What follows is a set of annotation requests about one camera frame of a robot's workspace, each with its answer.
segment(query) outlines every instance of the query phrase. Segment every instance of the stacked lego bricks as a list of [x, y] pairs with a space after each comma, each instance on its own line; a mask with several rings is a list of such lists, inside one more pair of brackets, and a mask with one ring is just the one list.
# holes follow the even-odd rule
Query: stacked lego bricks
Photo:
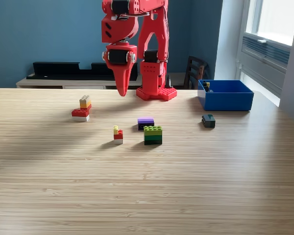
[[114, 144], [123, 144], [123, 131], [118, 126], [113, 127], [113, 139]]
[[143, 131], [145, 126], [154, 126], [155, 121], [152, 117], [140, 117], [138, 119], [138, 130]]
[[162, 127], [161, 126], [145, 126], [144, 127], [144, 143], [145, 145], [162, 144]]
[[92, 107], [92, 101], [89, 95], [84, 95], [79, 100], [80, 109], [74, 109], [72, 111], [72, 117], [75, 121], [89, 121], [89, 110]]

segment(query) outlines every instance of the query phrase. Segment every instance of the green lego brick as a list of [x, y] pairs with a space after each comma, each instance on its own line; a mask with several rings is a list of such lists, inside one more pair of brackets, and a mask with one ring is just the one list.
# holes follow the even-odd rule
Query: green lego brick
[[161, 141], [162, 136], [144, 136], [145, 141]]
[[145, 136], [161, 136], [162, 127], [161, 126], [144, 126]]
[[160, 141], [144, 141], [145, 145], [154, 145], [154, 144], [162, 144], [162, 140]]

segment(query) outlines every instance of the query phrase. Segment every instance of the small lego brick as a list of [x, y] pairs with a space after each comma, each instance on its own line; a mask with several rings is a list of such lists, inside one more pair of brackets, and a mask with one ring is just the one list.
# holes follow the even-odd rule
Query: small lego brick
[[144, 141], [144, 145], [154, 145], [154, 144], [162, 145], [162, 140], [160, 140], [160, 141]]
[[123, 139], [113, 140], [114, 144], [123, 144]]
[[88, 110], [80, 110], [80, 109], [74, 109], [72, 111], [72, 117], [87, 117], [89, 116]]
[[123, 131], [119, 130], [117, 135], [113, 135], [115, 140], [123, 139]]
[[154, 120], [139, 121], [138, 124], [155, 123]]
[[144, 136], [144, 141], [161, 141], [162, 136]]
[[144, 122], [154, 122], [152, 117], [140, 117], [137, 119], [138, 123], [144, 123]]
[[144, 135], [145, 136], [161, 136], [162, 127], [161, 126], [145, 126]]
[[138, 124], [138, 130], [143, 131], [145, 126], [154, 126], [155, 123], [139, 123]]
[[80, 100], [79, 103], [80, 104], [87, 104], [89, 102], [92, 102], [89, 95], [84, 95]]
[[206, 128], [215, 128], [216, 126], [216, 120], [212, 114], [204, 114], [201, 121]]
[[92, 104], [88, 105], [88, 107], [86, 107], [86, 108], [82, 108], [82, 107], [80, 107], [81, 110], [88, 110], [88, 111], [89, 111], [91, 108], [92, 108]]
[[74, 121], [89, 121], [89, 115], [87, 117], [73, 117]]
[[88, 102], [86, 104], [82, 104], [82, 103], [79, 103], [79, 106], [82, 108], [82, 109], [87, 109], [92, 103], [91, 102]]
[[118, 128], [118, 126], [114, 126], [114, 127], [113, 127], [113, 135], [117, 135], [118, 132], [119, 132], [119, 128]]
[[209, 87], [203, 86], [206, 92], [209, 92]]

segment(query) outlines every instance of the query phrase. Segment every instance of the purple lego brick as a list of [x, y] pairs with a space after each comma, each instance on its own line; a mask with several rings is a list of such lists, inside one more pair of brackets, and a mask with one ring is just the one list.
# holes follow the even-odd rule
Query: purple lego brick
[[138, 119], [138, 123], [140, 123], [141, 121], [149, 121], [149, 122], [154, 122], [152, 117], [140, 117]]
[[155, 123], [153, 120], [150, 121], [138, 121], [138, 124]]

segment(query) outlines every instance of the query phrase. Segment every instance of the white lego brick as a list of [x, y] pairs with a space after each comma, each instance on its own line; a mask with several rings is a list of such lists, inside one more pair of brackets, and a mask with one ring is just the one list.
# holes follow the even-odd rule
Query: white lego brick
[[89, 115], [87, 117], [73, 117], [74, 121], [89, 121]]
[[114, 144], [123, 144], [123, 139], [114, 140]]

